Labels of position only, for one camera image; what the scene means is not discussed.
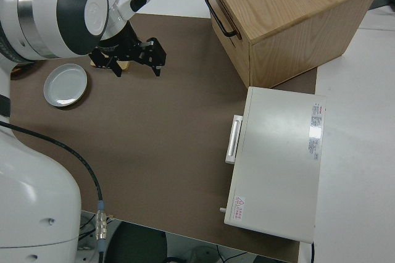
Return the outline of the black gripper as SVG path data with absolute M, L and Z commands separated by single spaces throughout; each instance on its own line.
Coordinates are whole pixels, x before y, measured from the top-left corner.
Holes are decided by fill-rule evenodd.
M 101 40 L 98 48 L 88 56 L 96 68 L 110 69 L 117 77 L 122 76 L 122 68 L 117 61 L 136 61 L 147 65 L 159 77 L 167 55 L 157 38 L 141 42 L 131 23 L 127 22 L 119 33 Z

